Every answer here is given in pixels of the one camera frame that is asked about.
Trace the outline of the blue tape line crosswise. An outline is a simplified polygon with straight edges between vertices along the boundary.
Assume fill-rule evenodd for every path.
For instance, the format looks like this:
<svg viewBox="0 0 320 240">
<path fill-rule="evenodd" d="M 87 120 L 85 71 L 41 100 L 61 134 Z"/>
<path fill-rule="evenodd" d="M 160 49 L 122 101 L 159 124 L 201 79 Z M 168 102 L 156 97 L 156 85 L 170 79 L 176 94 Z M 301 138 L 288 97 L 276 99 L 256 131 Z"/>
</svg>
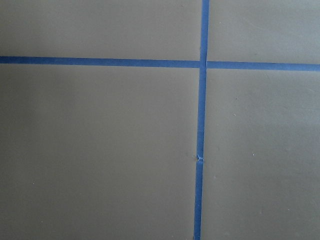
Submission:
<svg viewBox="0 0 320 240">
<path fill-rule="evenodd" d="M 112 67 L 150 67 L 150 68 L 207 68 L 226 70 L 276 70 L 319 72 L 319 64 L 273 63 L 273 62 L 236 62 L 199 60 L 162 60 L 162 59 L 124 59 L 124 58 L 82 58 L 82 57 L 40 57 L 40 56 L 1 56 L 1 64 L 24 65 L 76 65 Z"/>
</svg>

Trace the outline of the blue tape line lengthwise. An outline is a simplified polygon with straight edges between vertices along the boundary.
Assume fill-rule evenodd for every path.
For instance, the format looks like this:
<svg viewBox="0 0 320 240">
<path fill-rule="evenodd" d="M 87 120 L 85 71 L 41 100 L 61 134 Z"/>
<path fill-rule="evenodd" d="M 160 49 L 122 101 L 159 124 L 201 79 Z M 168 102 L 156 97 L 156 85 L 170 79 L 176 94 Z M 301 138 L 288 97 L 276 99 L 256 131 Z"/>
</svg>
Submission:
<svg viewBox="0 0 320 240">
<path fill-rule="evenodd" d="M 194 198 L 194 221 L 193 221 L 193 238 L 195 240 L 201 239 L 201 230 L 202 230 L 202 198 L 203 198 L 209 18 L 210 18 L 210 1 L 202 0 L 201 1 L 201 26 L 200 26 L 199 81 L 198 81 L 197 140 L 196 140 L 196 163 L 195 163 L 195 198 Z"/>
</svg>

